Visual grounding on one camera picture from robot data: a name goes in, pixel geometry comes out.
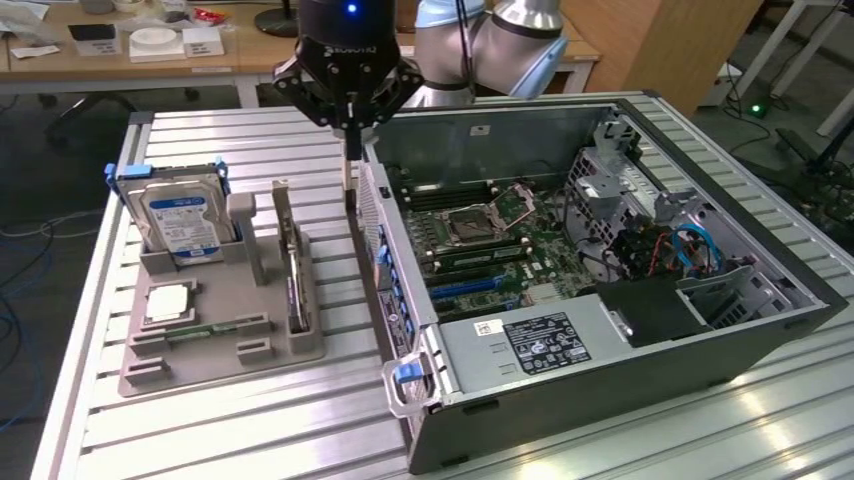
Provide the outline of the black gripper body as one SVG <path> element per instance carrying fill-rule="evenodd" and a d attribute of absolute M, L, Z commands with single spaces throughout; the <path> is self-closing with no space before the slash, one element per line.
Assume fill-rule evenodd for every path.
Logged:
<path fill-rule="evenodd" d="M 303 1 L 297 64 L 333 95 L 372 96 L 400 60 L 392 1 Z"/>

